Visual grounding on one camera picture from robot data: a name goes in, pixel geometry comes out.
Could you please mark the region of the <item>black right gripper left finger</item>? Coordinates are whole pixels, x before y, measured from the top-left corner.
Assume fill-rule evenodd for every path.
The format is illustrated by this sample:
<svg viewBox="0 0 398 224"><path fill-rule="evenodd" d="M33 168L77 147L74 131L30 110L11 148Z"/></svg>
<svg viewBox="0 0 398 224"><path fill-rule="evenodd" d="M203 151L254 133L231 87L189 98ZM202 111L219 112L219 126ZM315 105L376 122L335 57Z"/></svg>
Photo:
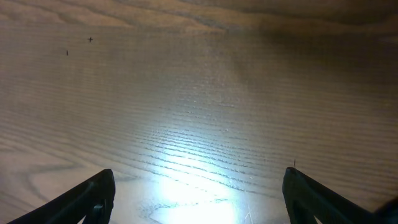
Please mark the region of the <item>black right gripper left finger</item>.
<svg viewBox="0 0 398 224"><path fill-rule="evenodd" d="M108 224L115 194L113 172L111 169L104 169L9 224Z"/></svg>

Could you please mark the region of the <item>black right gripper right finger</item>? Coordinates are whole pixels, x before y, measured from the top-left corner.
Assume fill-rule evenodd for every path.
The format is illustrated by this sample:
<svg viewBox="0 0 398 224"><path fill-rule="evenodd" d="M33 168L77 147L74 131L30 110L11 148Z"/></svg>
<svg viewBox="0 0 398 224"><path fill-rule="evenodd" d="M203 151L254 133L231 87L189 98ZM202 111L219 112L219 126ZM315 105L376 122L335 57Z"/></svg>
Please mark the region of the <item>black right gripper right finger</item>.
<svg viewBox="0 0 398 224"><path fill-rule="evenodd" d="M397 223L396 198L369 212L294 167L285 170L282 193L293 224Z"/></svg>

